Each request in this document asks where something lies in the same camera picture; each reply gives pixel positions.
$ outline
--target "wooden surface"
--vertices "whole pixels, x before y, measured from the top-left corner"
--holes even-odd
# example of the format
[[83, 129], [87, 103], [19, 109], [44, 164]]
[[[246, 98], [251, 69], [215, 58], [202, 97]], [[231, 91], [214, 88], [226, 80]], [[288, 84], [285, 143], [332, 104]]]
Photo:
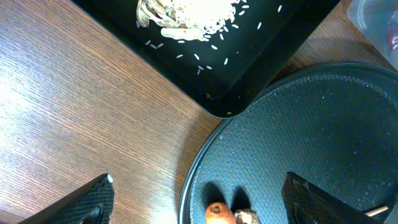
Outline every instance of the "wooden surface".
[[[346, 18], [348, 4], [280, 76], [322, 62], [389, 67]], [[185, 176], [218, 123], [73, 3], [1, 1], [0, 223], [105, 172], [111, 223], [176, 223]]]

